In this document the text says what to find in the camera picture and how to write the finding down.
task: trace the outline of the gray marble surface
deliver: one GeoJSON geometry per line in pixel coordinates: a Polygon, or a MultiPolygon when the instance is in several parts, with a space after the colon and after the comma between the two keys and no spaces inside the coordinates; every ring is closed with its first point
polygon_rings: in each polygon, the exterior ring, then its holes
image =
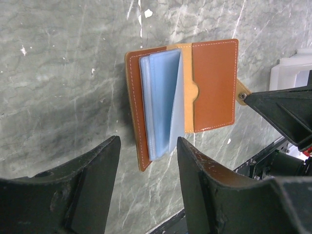
{"type": "MultiPolygon", "coordinates": [[[[312,46],[311,0],[1,0],[0,176],[33,176],[109,136],[122,142],[107,234],[143,234],[183,208],[176,154],[138,171],[127,97],[129,50],[238,38],[253,91],[312,46]]],[[[232,126],[187,139],[235,168],[279,134],[249,107],[232,126]]]]}

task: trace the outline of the white vein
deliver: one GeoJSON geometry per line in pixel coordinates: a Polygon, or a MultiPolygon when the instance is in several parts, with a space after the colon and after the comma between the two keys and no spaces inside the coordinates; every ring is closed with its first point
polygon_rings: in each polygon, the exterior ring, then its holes
{"type": "Polygon", "coordinates": [[[306,11],[306,17],[305,17],[305,19],[306,19],[306,22],[305,22],[305,24],[304,24],[304,36],[305,36],[305,34],[306,34],[306,29],[307,29],[307,22],[308,22],[308,9],[309,8],[307,8],[307,11],[306,11]]]}
{"type": "Polygon", "coordinates": [[[219,147],[219,150],[216,152],[216,154],[215,154],[216,156],[218,156],[218,154],[220,153],[221,149],[223,149],[223,145],[224,145],[226,139],[229,137],[229,135],[232,133],[233,130],[234,130],[234,126],[231,126],[231,129],[229,130],[227,135],[224,137],[224,140],[223,140],[221,146],[219,147]]]}
{"type": "Polygon", "coordinates": [[[153,163],[149,166],[149,172],[148,172],[148,178],[150,178],[151,177],[151,173],[152,173],[152,170],[153,170],[153,163]]]}
{"type": "Polygon", "coordinates": [[[111,105],[108,108],[108,113],[107,113],[107,133],[110,132],[110,122],[111,122],[111,115],[112,115],[112,111],[115,110],[115,104],[114,104],[114,84],[115,84],[115,80],[114,82],[111,84],[111,88],[112,88],[112,96],[111,96],[111,105]]]}
{"type": "Polygon", "coordinates": [[[142,37],[142,15],[139,15],[137,18],[139,24],[140,24],[140,37],[142,37]]]}
{"type": "Polygon", "coordinates": [[[219,18],[218,18],[218,21],[216,22],[216,28],[219,26],[219,22],[220,22],[220,19],[221,19],[222,13],[223,13],[223,9],[224,9],[224,4],[225,4],[225,2],[224,2],[223,5],[222,5],[221,12],[220,12],[220,16],[219,16],[219,18]]]}
{"type": "Polygon", "coordinates": [[[238,159],[238,156],[241,155],[240,152],[241,152],[241,148],[243,147],[243,144],[244,144],[244,148],[246,149],[246,152],[248,151],[250,138],[249,137],[247,139],[245,138],[247,129],[248,129],[248,126],[246,126],[245,129],[244,129],[244,134],[243,134],[243,137],[242,137],[242,141],[239,144],[236,156],[234,158],[232,158],[229,162],[236,162],[236,160],[238,159]]]}
{"type": "Polygon", "coordinates": [[[265,28],[268,26],[268,24],[271,22],[271,20],[273,20],[274,17],[275,17],[277,14],[282,13],[287,7],[288,7],[288,5],[285,6],[281,11],[279,11],[279,12],[277,12],[275,15],[273,15],[272,18],[269,19],[269,20],[267,21],[267,23],[263,26],[263,28],[259,31],[259,33],[254,37],[254,39],[252,40],[252,42],[250,42],[249,45],[246,47],[246,49],[241,53],[241,56],[245,54],[245,52],[246,52],[246,50],[249,48],[249,46],[251,46],[252,43],[258,38],[258,36],[262,33],[263,29],[265,29],[265,28]]]}
{"type": "Polygon", "coordinates": [[[187,6],[186,5],[182,5],[178,11],[178,15],[177,15],[177,19],[175,21],[175,28],[174,28],[174,31],[173,33],[171,34],[170,36],[170,43],[173,43],[174,42],[174,39],[176,37],[176,31],[178,29],[178,24],[179,24],[179,21],[180,21],[180,17],[181,15],[183,15],[183,17],[185,16],[186,14],[186,11],[187,11],[187,6]]]}
{"type": "Polygon", "coordinates": [[[97,47],[96,47],[96,50],[95,50],[95,55],[98,54],[98,46],[99,46],[99,43],[100,43],[101,38],[102,38],[102,33],[103,33],[103,31],[100,32],[100,34],[99,34],[99,36],[97,38],[97,47]]]}
{"type": "Polygon", "coordinates": [[[156,219],[155,219],[155,216],[152,215],[152,217],[153,217],[153,220],[154,220],[155,224],[157,224],[156,219]]]}
{"type": "Polygon", "coordinates": [[[239,21],[240,21],[240,18],[241,18],[241,16],[242,16],[242,13],[243,13],[243,10],[244,10],[244,7],[245,7],[245,2],[246,2],[246,0],[244,0],[242,9],[240,10],[240,14],[239,14],[239,17],[238,17],[238,19],[237,19],[236,26],[235,26],[234,33],[233,33],[232,38],[234,38],[235,33],[236,33],[236,29],[237,29],[237,27],[238,27],[238,25],[239,25],[239,21]]]}
{"type": "Polygon", "coordinates": [[[27,52],[26,52],[25,47],[23,45],[21,45],[20,51],[23,53],[24,56],[26,56],[27,52]]]}
{"type": "MultiPolygon", "coordinates": [[[[176,181],[175,182],[175,187],[174,187],[174,189],[173,189],[173,191],[175,191],[176,190],[176,185],[177,185],[177,183],[178,183],[178,181],[176,181]]],[[[172,198],[173,198],[174,196],[171,196],[171,198],[170,198],[170,200],[169,200],[169,203],[168,203],[168,205],[167,205],[167,208],[166,208],[166,214],[168,215],[169,213],[170,213],[170,211],[171,211],[171,202],[172,202],[172,198]]]]}
{"type": "Polygon", "coordinates": [[[169,169],[169,167],[170,167],[171,159],[172,159],[172,157],[169,157],[169,162],[168,162],[167,168],[166,168],[166,170],[164,171],[164,173],[162,174],[162,177],[160,178],[160,180],[159,180],[157,186],[160,186],[161,181],[162,181],[163,178],[165,177],[165,175],[166,175],[166,173],[167,173],[167,171],[168,171],[168,169],[169,169]]]}
{"type": "Polygon", "coordinates": [[[130,214],[130,211],[131,211],[133,205],[136,203],[137,195],[138,195],[138,193],[140,192],[140,189],[141,189],[141,188],[138,189],[138,191],[137,191],[137,193],[136,193],[136,196],[135,196],[135,198],[133,199],[133,201],[132,201],[132,203],[131,203],[131,205],[130,205],[130,207],[129,207],[129,210],[128,210],[127,214],[126,214],[126,217],[125,217],[125,219],[124,219],[123,222],[122,222],[121,229],[123,229],[123,226],[124,226],[125,223],[126,223],[126,220],[127,220],[128,216],[129,216],[129,214],[130,214]]]}
{"type": "Polygon", "coordinates": [[[119,197],[119,205],[118,205],[119,213],[120,213],[121,195],[122,195],[122,193],[120,193],[120,197],[119,197]]]}
{"type": "Polygon", "coordinates": [[[131,3],[130,3],[130,7],[129,7],[129,10],[128,10],[128,13],[127,13],[127,20],[129,19],[130,12],[131,12],[131,9],[132,9],[132,7],[133,7],[133,2],[134,2],[134,1],[135,1],[135,0],[132,0],[131,3]]]}
{"type": "Polygon", "coordinates": [[[134,195],[134,193],[133,193],[132,187],[131,187],[131,194],[132,194],[132,198],[134,199],[134,198],[135,198],[135,195],[134,195]]]}
{"type": "Polygon", "coordinates": [[[205,4],[206,4],[206,0],[204,0],[203,5],[202,5],[202,7],[200,9],[199,15],[197,17],[197,23],[196,23],[195,29],[193,31],[193,35],[195,35],[198,32],[198,25],[199,25],[199,22],[202,20],[202,16],[201,15],[203,13],[205,4]]]}
{"type": "MultiPolygon", "coordinates": [[[[82,29],[83,29],[83,26],[84,26],[84,17],[85,17],[85,14],[86,14],[86,10],[87,10],[87,4],[84,5],[83,12],[82,12],[80,27],[79,27],[79,31],[78,31],[77,45],[76,45],[76,50],[75,50],[75,53],[74,53],[74,61],[76,61],[77,53],[80,53],[79,46],[80,46],[82,29]]],[[[75,66],[72,66],[71,74],[74,72],[74,69],[75,69],[75,66]]]]}

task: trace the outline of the white stitching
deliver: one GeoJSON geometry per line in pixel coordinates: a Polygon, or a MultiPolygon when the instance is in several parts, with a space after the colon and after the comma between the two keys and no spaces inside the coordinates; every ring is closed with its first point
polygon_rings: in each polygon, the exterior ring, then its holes
{"type": "MultiPolygon", "coordinates": [[[[231,122],[233,122],[234,119],[234,100],[235,100],[235,81],[236,81],[236,67],[237,67],[237,43],[236,41],[227,41],[227,42],[218,42],[218,43],[206,43],[206,44],[201,44],[201,45],[191,45],[191,46],[178,46],[178,48],[186,48],[186,47],[198,47],[198,46],[205,46],[205,45],[217,45],[217,44],[226,44],[226,43],[234,43],[235,44],[235,68],[234,68],[234,88],[233,88],[233,104],[232,104],[232,120],[228,123],[224,123],[224,124],[220,124],[217,126],[213,126],[213,127],[209,127],[209,128],[203,128],[197,131],[194,131],[195,133],[200,132],[200,131],[204,131],[204,130],[208,130],[211,128],[217,128],[217,127],[221,127],[227,124],[230,124],[231,122]]],[[[137,102],[136,102],[136,95],[135,95],[135,90],[134,90],[134,85],[133,85],[133,76],[132,76],[132,66],[131,66],[131,59],[134,57],[138,57],[138,56],[143,56],[143,55],[134,55],[131,56],[129,59],[129,65],[130,65],[130,76],[131,76],[131,84],[132,84],[132,92],[133,92],[133,98],[135,101],[135,109],[136,109],[136,122],[137,122],[137,128],[138,128],[138,134],[139,134],[139,144],[140,144],[140,149],[141,149],[141,159],[142,159],[142,166],[144,169],[146,169],[146,165],[144,165],[144,161],[143,161],[143,151],[142,151],[142,143],[141,143],[141,131],[140,131],[140,126],[139,126],[139,122],[138,122],[138,114],[137,114],[137,102]]]]}
{"type": "Polygon", "coordinates": [[[198,133],[204,130],[208,130],[208,129],[212,129],[212,128],[217,128],[217,127],[222,127],[224,125],[230,124],[233,122],[234,120],[234,102],[235,102],[235,81],[236,81],[236,67],[237,67],[237,43],[236,41],[227,41],[227,42],[218,42],[218,43],[206,43],[206,44],[201,44],[201,45],[190,45],[190,46],[180,46],[178,48],[185,48],[185,47],[196,47],[196,46],[204,46],[204,45],[217,45],[217,44],[226,44],[226,43],[234,43],[235,44],[235,67],[234,67],[234,86],[233,86],[233,103],[232,103],[232,120],[228,123],[224,123],[224,124],[220,124],[220,125],[216,125],[213,127],[209,127],[209,128],[203,128],[200,130],[194,130],[194,131],[186,131],[186,133],[198,133]]]}

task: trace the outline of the brown leather wallet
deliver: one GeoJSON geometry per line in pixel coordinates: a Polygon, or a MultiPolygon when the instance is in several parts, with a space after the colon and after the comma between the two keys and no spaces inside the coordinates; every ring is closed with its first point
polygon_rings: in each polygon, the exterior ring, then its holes
{"type": "Polygon", "coordinates": [[[234,123],[236,83],[240,83],[236,79],[238,40],[174,44],[128,52],[125,55],[126,77],[141,171],[145,171],[151,161],[139,59],[177,48],[183,55],[185,132],[197,133],[234,123]]]}

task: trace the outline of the tan leather edge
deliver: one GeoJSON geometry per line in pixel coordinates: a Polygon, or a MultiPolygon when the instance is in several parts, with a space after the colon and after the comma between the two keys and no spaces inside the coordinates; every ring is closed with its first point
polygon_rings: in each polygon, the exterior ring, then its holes
{"type": "Polygon", "coordinates": [[[252,92],[238,78],[236,78],[236,94],[235,94],[236,101],[240,105],[246,106],[246,103],[239,98],[239,94],[241,94],[241,93],[245,93],[245,94],[249,95],[252,92]]]}
{"type": "Polygon", "coordinates": [[[198,96],[198,87],[193,81],[192,43],[168,45],[167,50],[179,48],[183,57],[183,80],[184,80],[184,131],[194,132],[194,105],[198,96]]]}
{"type": "Polygon", "coordinates": [[[129,61],[129,56],[131,55],[131,51],[130,52],[127,52],[125,54],[125,69],[126,69],[126,81],[127,81],[127,89],[128,89],[128,95],[129,95],[129,104],[130,104],[130,109],[131,109],[131,115],[132,115],[132,124],[133,124],[133,127],[134,127],[134,134],[135,134],[135,139],[136,139],[136,156],[137,156],[137,161],[138,161],[138,168],[141,172],[144,172],[146,170],[146,168],[149,166],[149,165],[146,165],[146,167],[144,167],[142,165],[142,162],[140,160],[140,154],[139,154],[139,140],[138,140],[138,132],[136,131],[136,121],[135,121],[135,118],[134,118],[134,114],[133,114],[133,109],[134,109],[134,106],[133,106],[133,103],[131,101],[131,95],[133,93],[131,89],[131,85],[132,84],[129,84],[129,78],[128,78],[128,74],[129,74],[129,71],[128,71],[128,61],[129,61]]]}

